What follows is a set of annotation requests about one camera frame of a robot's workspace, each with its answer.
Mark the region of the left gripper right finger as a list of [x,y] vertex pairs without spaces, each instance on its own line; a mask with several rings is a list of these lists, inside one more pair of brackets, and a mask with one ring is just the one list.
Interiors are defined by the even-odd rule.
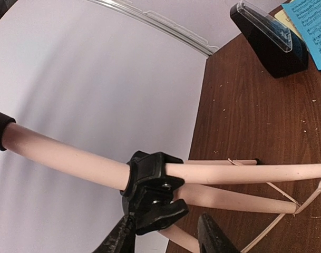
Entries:
[[198,243],[204,253],[239,253],[239,250],[207,213],[198,219]]

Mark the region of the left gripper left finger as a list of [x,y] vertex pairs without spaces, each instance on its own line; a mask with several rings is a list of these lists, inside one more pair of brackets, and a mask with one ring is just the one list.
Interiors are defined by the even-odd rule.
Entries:
[[134,253],[135,218],[124,215],[93,253]]

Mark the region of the pink music stand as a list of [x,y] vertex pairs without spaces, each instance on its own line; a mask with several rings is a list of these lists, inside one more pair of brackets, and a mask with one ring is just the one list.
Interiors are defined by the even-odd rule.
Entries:
[[[158,231],[190,252],[200,252],[198,236],[176,226],[190,205],[215,209],[275,213],[302,212],[321,193],[321,163],[259,165],[257,160],[182,161],[157,152],[137,151],[128,163],[117,162],[18,125],[0,113],[0,150],[113,189],[122,195],[124,215],[135,218],[136,237]],[[219,189],[221,184],[267,183],[319,179],[312,195],[299,204]]]

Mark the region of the black metronome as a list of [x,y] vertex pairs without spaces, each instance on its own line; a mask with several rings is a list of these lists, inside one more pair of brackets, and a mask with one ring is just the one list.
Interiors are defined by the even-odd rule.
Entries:
[[[235,5],[230,9],[230,18],[234,23],[240,21],[239,14],[235,14]],[[263,67],[272,77],[277,79],[308,69],[309,55],[307,46],[292,30],[293,49],[288,53],[283,52],[256,28],[248,37],[246,35],[244,37],[256,53]]]

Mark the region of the clear metronome cover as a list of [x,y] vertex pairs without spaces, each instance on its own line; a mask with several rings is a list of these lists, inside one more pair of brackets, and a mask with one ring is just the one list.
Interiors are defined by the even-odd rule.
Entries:
[[248,37],[256,28],[283,52],[288,53],[293,49],[291,30],[270,14],[248,1],[239,1],[235,5],[235,14],[239,14],[240,21],[235,23],[243,35]]

